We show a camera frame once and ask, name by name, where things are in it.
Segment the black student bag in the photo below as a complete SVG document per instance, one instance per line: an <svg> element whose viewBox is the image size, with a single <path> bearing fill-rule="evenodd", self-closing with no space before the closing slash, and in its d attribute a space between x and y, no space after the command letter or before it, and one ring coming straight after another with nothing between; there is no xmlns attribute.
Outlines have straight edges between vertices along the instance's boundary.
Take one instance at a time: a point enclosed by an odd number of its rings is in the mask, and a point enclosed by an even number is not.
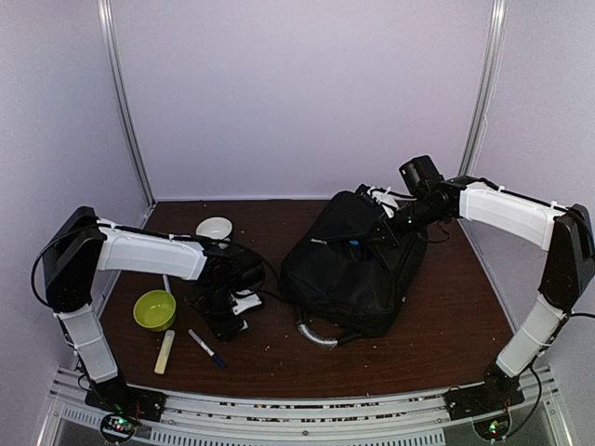
<svg viewBox="0 0 595 446"><path fill-rule="evenodd" d="M341 191L283 259L282 295L296 309L298 331L314 345L381 337L399 314L426 254L428 231L395 233L401 245L389 249L369 242L380 218L390 222L381 206Z"/></svg>

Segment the white marker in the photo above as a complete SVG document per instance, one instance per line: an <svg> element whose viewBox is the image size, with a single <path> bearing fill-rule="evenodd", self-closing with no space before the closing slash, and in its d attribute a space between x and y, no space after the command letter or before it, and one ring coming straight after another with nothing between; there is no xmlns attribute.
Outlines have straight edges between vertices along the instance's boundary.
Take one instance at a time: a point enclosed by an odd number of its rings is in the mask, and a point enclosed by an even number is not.
<svg viewBox="0 0 595 446"><path fill-rule="evenodd" d="M169 278L166 274L162 275L163 278L163 285L164 285L164 290L172 295L172 290L171 290L171 286L170 286L170 281Z"/></svg>

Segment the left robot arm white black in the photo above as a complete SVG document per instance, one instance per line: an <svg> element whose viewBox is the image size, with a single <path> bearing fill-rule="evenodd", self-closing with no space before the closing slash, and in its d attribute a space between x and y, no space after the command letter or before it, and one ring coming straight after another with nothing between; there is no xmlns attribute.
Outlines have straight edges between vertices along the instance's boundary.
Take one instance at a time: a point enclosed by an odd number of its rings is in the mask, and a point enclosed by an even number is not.
<svg viewBox="0 0 595 446"><path fill-rule="evenodd" d="M33 294L58 318L99 399L123 413L134 394L92 305L96 273L132 271L196 283L193 304L212 333L228 340L246 329L245 312L263 305L255 288L265 279L264 264L258 253L232 241L119 225L81 206L34 260L32 269L43 271L44 289Z"/></svg>

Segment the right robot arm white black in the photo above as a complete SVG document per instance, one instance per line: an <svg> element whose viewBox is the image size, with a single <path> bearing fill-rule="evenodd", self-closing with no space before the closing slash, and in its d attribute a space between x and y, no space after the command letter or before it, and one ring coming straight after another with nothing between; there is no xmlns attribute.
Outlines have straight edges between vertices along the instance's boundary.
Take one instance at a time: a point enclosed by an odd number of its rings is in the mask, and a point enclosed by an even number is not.
<svg viewBox="0 0 595 446"><path fill-rule="evenodd" d="M373 186L364 197L385 209L393 237L451 218L479 222L533 243L547 253L535 303L520 329L486 368L477 402L493 411L507 400L520 374L548 348L594 277L594 234L588 209L546 203L481 177L444 178L428 155L400 168L408 188L400 194Z"/></svg>

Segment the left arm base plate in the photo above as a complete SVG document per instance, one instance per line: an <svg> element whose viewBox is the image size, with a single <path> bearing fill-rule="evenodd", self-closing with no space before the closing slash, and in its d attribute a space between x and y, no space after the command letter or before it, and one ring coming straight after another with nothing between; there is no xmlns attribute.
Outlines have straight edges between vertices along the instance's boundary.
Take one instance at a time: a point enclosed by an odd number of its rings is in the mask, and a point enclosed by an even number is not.
<svg viewBox="0 0 595 446"><path fill-rule="evenodd" d="M163 392L136 387L91 389L85 397L85 404L88 406L153 422L161 420L165 401L166 395Z"/></svg>

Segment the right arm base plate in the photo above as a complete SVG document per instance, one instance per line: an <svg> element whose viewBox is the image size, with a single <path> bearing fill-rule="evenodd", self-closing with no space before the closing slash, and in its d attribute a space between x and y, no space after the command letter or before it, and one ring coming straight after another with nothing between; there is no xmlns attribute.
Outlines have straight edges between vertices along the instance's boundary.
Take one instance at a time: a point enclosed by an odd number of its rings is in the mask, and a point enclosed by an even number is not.
<svg viewBox="0 0 595 446"><path fill-rule="evenodd" d="M503 411L508 403L517 405L525 401L520 390L511 391L505 396L490 396L485 384L451 388L443 397L452 421Z"/></svg>

